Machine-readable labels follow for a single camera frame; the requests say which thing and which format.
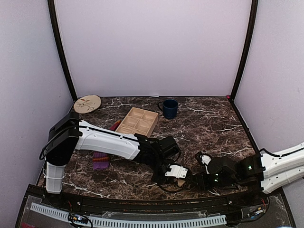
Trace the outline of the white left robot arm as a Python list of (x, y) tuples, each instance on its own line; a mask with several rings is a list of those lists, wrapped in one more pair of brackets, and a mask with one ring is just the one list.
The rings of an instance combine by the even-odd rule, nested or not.
[(46, 163), (44, 176), (48, 193), (62, 191), (64, 170), (75, 150), (103, 152), (146, 164), (153, 170), (152, 180), (158, 186), (192, 178), (188, 168), (172, 159), (181, 154), (173, 137), (159, 140), (138, 133), (116, 133), (81, 120), (77, 113), (69, 113), (50, 129), (48, 142), (39, 155)]

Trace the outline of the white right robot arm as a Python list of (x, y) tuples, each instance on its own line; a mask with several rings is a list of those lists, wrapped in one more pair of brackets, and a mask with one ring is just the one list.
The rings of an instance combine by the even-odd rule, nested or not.
[(258, 153), (240, 161), (230, 157), (211, 157), (198, 152), (195, 155), (204, 172), (193, 176), (193, 184), (200, 190), (212, 188), (233, 189), (245, 186), (249, 191), (269, 194), (304, 175), (304, 145)]

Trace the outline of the brown argyle sock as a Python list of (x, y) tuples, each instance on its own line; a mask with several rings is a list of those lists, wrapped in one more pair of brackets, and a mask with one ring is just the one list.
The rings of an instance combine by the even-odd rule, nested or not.
[(191, 178), (175, 178), (173, 180), (173, 182), (179, 187), (179, 188), (182, 188), (182, 189), (185, 189), (185, 188), (188, 188), (189, 185), (190, 185), (190, 182), (191, 182)]

